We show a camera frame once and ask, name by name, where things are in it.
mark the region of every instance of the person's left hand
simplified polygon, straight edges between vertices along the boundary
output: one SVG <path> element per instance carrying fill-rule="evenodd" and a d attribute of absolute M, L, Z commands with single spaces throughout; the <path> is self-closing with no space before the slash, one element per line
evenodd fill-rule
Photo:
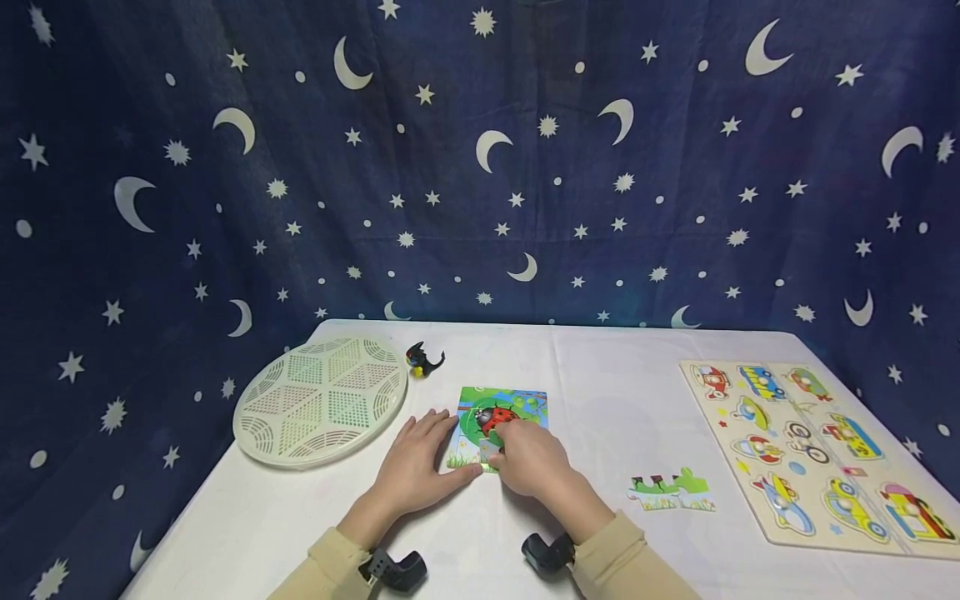
<path fill-rule="evenodd" d="M 337 529 L 360 547 L 370 549 L 403 515 L 433 506 L 476 479 L 483 469 L 467 465 L 440 475 L 434 468 L 437 450 L 457 418 L 430 409 L 422 419 L 403 423 L 373 486 L 350 509 Z"/>

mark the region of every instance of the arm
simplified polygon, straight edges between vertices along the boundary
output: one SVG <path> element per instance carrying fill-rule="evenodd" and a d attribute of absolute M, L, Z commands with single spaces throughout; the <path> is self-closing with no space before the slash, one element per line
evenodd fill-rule
<path fill-rule="evenodd" d="M 361 495 L 336 528 L 326 530 L 269 600 L 364 600 L 375 582 L 357 568 L 396 520 L 433 506 L 476 478 L 479 465 L 440 475 L 433 467 L 437 448 L 456 423 L 444 410 L 408 419 L 383 459 L 373 486 Z"/>
<path fill-rule="evenodd" d="M 542 502 L 573 539 L 573 579 L 588 600 L 699 598 L 647 546 L 643 531 L 622 512 L 614 514 L 570 466 L 549 431 L 514 420 L 497 425 L 496 432 L 506 452 L 492 457 L 491 466 L 507 487 Z"/>

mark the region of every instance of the hand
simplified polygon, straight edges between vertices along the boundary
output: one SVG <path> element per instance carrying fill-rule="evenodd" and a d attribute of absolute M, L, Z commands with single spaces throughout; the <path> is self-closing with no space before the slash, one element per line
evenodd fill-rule
<path fill-rule="evenodd" d="M 613 518 L 587 478 L 570 466 L 560 440 L 536 423 L 511 420 L 496 426 L 503 454 L 490 458 L 505 486 L 533 496 L 546 507 L 580 545 Z"/>
<path fill-rule="evenodd" d="M 337 529 L 364 549 L 374 548 L 403 515 L 433 506 L 461 489 L 483 472 L 467 465 L 440 475 L 434 459 L 457 418 L 430 409 L 422 419 L 403 423 L 373 486 L 350 508 Z"/>

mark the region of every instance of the white crescent moon print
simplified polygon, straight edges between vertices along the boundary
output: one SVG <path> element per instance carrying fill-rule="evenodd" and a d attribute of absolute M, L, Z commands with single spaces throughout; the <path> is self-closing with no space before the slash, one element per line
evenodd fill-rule
<path fill-rule="evenodd" d="M 347 59 L 344 57 L 344 46 L 347 44 L 347 36 L 340 38 L 337 42 L 337 48 L 333 51 L 333 70 L 337 74 L 337 79 L 346 89 L 363 89 L 373 78 L 373 73 L 359 76 L 350 70 L 347 65 Z"/>
<path fill-rule="evenodd" d="M 499 144 L 503 142 L 505 144 L 514 145 L 514 142 L 507 137 L 506 133 L 498 132 L 497 130 L 489 130 L 480 134 L 480 137 L 477 138 L 477 162 L 480 163 L 480 167 L 487 173 L 492 174 L 493 171 L 490 168 L 490 148 L 494 144 Z"/>
<path fill-rule="evenodd" d="M 627 136 L 627 133 L 630 132 L 630 128 L 634 125 L 634 103 L 630 102 L 626 98 L 614 100 L 606 105 L 597 116 L 602 117 L 610 112 L 613 112 L 616 114 L 616 116 L 620 117 L 620 134 L 613 141 L 613 144 L 611 144 L 611 146 L 616 146 L 623 141 L 623 138 Z"/>
<path fill-rule="evenodd" d="M 907 146 L 916 146 L 920 152 L 924 151 L 924 134 L 918 128 L 904 127 L 894 133 L 887 145 L 883 147 L 880 164 L 883 165 L 883 172 L 887 174 L 888 178 L 893 178 L 894 161 Z"/>
<path fill-rule="evenodd" d="M 684 313 L 686 312 L 686 309 L 689 307 L 690 307 L 689 304 L 687 306 L 682 306 L 677 309 L 677 312 L 673 313 L 673 318 L 670 319 L 671 327 L 673 327 L 674 329 L 696 329 L 697 327 L 700 326 L 699 323 L 697 323 L 696 325 L 684 323 Z"/>
<path fill-rule="evenodd" d="M 874 316 L 874 297 L 870 290 L 867 290 L 867 301 L 863 303 L 863 307 L 859 310 L 853 310 L 846 298 L 843 299 L 843 305 L 847 308 L 847 316 L 850 317 L 851 323 L 858 327 L 867 326 L 867 323 Z"/>
<path fill-rule="evenodd" d="M 134 573 L 140 570 L 140 567 L 147 561 L 147 558 L 150 556 L 150 553 L 154 551 L 153 548 L 149 550 L 144 550 L 143 546 L 140 543 L 143 540 L 143 531 L 141 530 L 136 534 L 136 541 L 133 543 L 133 550 L 130 551 L 130 570 Z"/>
<path fill-rule="evenodd" d="M 214 117 L 213 129 L 217 129 L 217 126 L 222 123 L 230 123 L 243 134 L 243 154 L 253 148 L 253 142 L 256 141 L 256 129 L 253 128 L 253 121 L 250 120 L 246 112 L 240 108 L 224 108 Z"/>
<path fill-rule="evenodd" d="M 231 333 L 228 333 L 227 336 L 238 338 L 250 331 L 250 328 L 253 327 L 253 314 L 250 312 L 250 305 L 243 300 L 231 300 L 231 302 L 236 304 L 237 308 L 240 309 L 240 324 Z"/>
<path fill-rule="evenodd" d="M 537 259 L 527 252 L 524 252 L 523 254 L 527 257 L 527 268 L 521 273 L 510 273 L 508 271 L 507 275 L 513 277 L 517 281 L 531 281 L 537 276 Z"/>
<path fill-rule="evenodd" d="M 766 27 L 760 30 L 759 34 L 756 34 L 754 41 L 750 42 L 744 64 L 747 67 L 747 72 L 751 75 L 760 76 L 773 73 L 793 58 L 792 54 L 776 60 L 771 60 L 767 57 L 767 52 L 764 48 L 767 43 L 767 36 L 770 35 L 771 30 L 773 30 L 774 26 L 779 22 L 779 19 L 771 21 Z"/>
<path fill-rule="evenodd" d="M 393 300 L 387 302 L 386 306 L 383 307 L 383 316 L 387 318 L 387 321 L 410 321 L 410 317 L 402 319 L 396 315 Z"/>
<path fill-rule="evenodd" d="M 156 188 L 149 181 L 139 177 L 122 177 L 113 185 L 113 201 L 117 204 L 120 216 L 130 224 L 130 227 L 144 233 L 153 233 L 154 231 L 140 219 L 140 215 L 136 214 L 136 206 L 133 205 L 136 193 L 145 187 Z"/>

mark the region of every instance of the person's right hand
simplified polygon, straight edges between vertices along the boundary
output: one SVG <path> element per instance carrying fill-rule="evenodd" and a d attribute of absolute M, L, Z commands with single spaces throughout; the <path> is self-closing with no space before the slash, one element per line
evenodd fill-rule
<path fill-rule="evenodd" d="M 515 419 L 499 423 L 495 431 L 504 452 L 491 456 L 490 466 L 514 492 L 543 502 L 575 474 L 560 440 L 536 423 Z"/>

